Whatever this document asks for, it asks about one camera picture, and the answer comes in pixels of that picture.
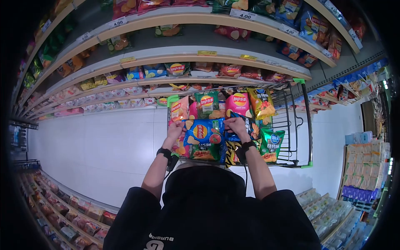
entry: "blue lay's chip bag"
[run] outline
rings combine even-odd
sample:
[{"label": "blue lay's chip bag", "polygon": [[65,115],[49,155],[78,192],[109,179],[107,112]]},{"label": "blue lay's chip bag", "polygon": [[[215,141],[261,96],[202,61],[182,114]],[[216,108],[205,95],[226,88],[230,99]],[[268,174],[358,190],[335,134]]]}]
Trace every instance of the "blue lay's chip bag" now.
[{"label": "blue lay's chip bag", "polygon": [[[244,124],[246,126],[246,131],[252,140],[258,140],[260,138],[260,128],[258,127],[258,125],[254,119],[248,118],[246,116],[243,116],[243,115],[235,113],[235,112],[231,112],[230,117],[231,118],[240,117],[244,120]],[[227,140],[227,141],[240,142],[238,135],[235,133],[225,132],[224,137],[225,137],[225,140]]]},{"label": "blue lay's chip bag", "polygon": [[223,141],[225,118],[212,120],[183,120],[187,129],[183,145],[218,144]]}]

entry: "4.00 price label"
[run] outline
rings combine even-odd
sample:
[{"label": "4.00 price label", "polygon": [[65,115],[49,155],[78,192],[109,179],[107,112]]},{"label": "4.00 price label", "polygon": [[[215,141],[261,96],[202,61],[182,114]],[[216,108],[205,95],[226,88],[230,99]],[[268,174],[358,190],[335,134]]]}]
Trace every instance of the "4.00 price label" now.
[{"label": "4.00 price label", "polygon": [[229,15],[236,18],[243,18],[249,21],[255,21],[257,18],[257,14],[237,9],[230,9]]}]

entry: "green chip bag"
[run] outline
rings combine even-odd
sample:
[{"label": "green chip bag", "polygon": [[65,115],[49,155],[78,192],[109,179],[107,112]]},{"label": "green chip bag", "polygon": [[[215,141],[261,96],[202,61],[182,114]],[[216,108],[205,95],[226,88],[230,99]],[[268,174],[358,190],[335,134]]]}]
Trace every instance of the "green chip bag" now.
[{"label": "green chip bag", "polygon": [[285,131],[271,131],[267,128],[261,128],[260,130],[260,154],[265,162],[276,162]]},{"label": "green chip bag", "polygon": [[192,145],[192,152],[190,153],[190,158],[194,160],[219,161],[221,158],[220,145],[212,143]]},{"label": "green chip bag", "polygon": [[218,92],[213,91],[207,94],[195,93],[194,97],[198,103],[198,119],[217,119],[221,118],[220,105],[218,102]]}]

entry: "store aisle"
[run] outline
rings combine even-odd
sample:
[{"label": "store aisle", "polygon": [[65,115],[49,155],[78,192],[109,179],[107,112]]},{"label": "store aisle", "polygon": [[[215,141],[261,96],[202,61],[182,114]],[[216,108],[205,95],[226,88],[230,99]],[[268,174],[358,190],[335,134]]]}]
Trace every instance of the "store aisle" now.
[{"label": "store aisle", "polygon": [[[29,158],[63,185],[94,200],[120,207],[128,189],[140,186],[166,137],[166,109],[123,110],[40,122],[29,133]],[[298,129],[298,159],[307,164],[308,131]],[[336,197],[344,135],[362,131],[360,105],[334,105],[313,117],[314,167],[271,167],[279,190],[295,194],[310,188]],[[245,178],[243,167],[232,167]],[[248,173],[247,195],[254,196]]]}]

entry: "wooden shelf edge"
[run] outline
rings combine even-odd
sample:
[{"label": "wooden shelf edge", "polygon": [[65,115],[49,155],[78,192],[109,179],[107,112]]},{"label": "wooden shelf edge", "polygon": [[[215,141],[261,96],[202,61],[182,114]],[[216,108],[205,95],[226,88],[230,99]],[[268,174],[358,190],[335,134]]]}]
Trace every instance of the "wooden shelf edge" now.
[{"label": "wooden shelf edge", "polygon": [[346,42],[350,45],[353,51],[358,54],[360,49],[357,47],[356,43],[348,33],[348,31],[344,28],[344,26],[339,22],[339,20],[318,0],[304,0],[309,5],[311,5],[314,9],[316,9],[321,15],[323,15],[343,36]]}]

